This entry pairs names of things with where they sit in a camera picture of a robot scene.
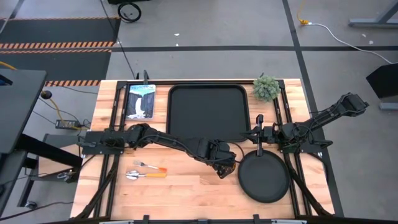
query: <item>orange handle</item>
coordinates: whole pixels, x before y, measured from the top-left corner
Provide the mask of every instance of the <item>orange handle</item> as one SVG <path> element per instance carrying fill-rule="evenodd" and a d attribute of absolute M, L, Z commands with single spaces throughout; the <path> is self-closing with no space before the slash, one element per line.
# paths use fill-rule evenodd
<path fill-rule="evenodd" d="M 146 174 L 146 177 L 166 177 L 166 173 L 159 173 L 159 174 Z"/>
<path fill-rule="evenodd" d="M 162 172 L 167 172 L 167 168 L 159 167 L 159 170 Z"/>

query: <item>orange and black tape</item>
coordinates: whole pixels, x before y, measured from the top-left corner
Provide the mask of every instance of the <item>orange and black tape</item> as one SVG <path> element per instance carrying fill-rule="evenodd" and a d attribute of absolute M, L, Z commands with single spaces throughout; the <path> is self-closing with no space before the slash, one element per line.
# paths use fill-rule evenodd
<path fill-rule="evenodd" d="M 44 86 L 99 86 L 101 80 L 59 80 L 46 81 Z"/>
<path fill-rule="evenodd" d="M 13 18 L 10 21 L 20 20 L 65 20 L 65 19 L 108 19 L 107 17 L 71 17 L 71 18 Z M 110 17 L 110 19 L 120 19 L 119 16 Z"/>
<path fill-rule="evenodd" d="M 59 42 L 59 43 L 0 43 L 0 49 L 67 49 L 80 47 L 112 47 L 113 41 Z"/>
<path fill-rule="evenodd" d="M 109 49 L 75 49 L 75 50 L 3 50 L 0 54 L 55 54 L 55 53 L 89 53 L 112 52 Z"/>

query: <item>succulent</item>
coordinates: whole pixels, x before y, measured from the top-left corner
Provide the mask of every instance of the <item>succulent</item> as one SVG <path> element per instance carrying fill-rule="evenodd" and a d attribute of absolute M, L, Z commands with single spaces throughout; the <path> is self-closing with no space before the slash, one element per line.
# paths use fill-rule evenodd
<path fill-rule="evenodd" d="M 261 75 L 253 84 L 253 94 L 257 100 L 270 102 L 277 98 L 280 93 L 279 84 L 275 78 Z"/>

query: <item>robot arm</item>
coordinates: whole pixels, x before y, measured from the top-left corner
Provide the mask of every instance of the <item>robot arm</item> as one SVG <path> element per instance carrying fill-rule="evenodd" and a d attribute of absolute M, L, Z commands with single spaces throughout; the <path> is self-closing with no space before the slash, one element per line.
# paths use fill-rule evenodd
<path fill-rule="evenodd" d="M 369 106 L 357 94 L 347 93 L 329 108 L 320 111 L 318 115 L 304 122 L 279 124 L 280 129 L 276 130 L 275 125 L 261 127 L 262 115 L 257 117 L 257 126 L 243 135 L 254 144 L 261 145 L 261 142 L 281 145 L 283 152 L 294 152 L 300 145 L 309 139 L 312 131 L 342 117 L 355 117 L 363 114 Z M 317 141 L 321 148 L 332 144 L 331 141 Z"/>
<path fill-rule="evenodd" d="M 206 138 L 178 138 L 163 133 L 148 124 L 136 124 L 126 131 L 105 129 L 104 131 L 90 131 L 87 134 L 84 147 L 123 149 L 125 144 L 137 149 L 148 144 L 159 144 L 179 151 L 186 152 L 188 156 L 197 161 L 212 166 L 222 179 L 235 170 L 236 154 L 229 151 L 227 143 Z"/>

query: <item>black tray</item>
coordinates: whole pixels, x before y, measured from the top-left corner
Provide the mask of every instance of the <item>black tray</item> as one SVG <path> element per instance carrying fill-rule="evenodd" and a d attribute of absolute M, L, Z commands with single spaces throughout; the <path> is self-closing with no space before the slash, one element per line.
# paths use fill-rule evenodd
<path fill-rule="evenodd" d="M 169 91 L 166 132 L 240 142 L 251 130 L 246 90 L 236 84 L 181 84 Z"/>

